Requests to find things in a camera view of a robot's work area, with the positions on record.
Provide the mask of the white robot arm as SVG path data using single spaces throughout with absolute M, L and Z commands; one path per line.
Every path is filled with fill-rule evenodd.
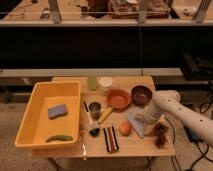
M 179 119 L 205 143 L 213 147 L 213 120 L 182 105 L 180 94 L 176 90 L 155 91 L 151 102 L 136 115 L 136 118 L 146 124 L 153 124 L 165 113 Z

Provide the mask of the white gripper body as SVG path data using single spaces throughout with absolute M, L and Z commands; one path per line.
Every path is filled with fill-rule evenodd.
M 150 103 L 142 111 L 136 114 L 136 118 L 151 125 L 157 122 L 162 115 L 163 112 L 155 104 Z

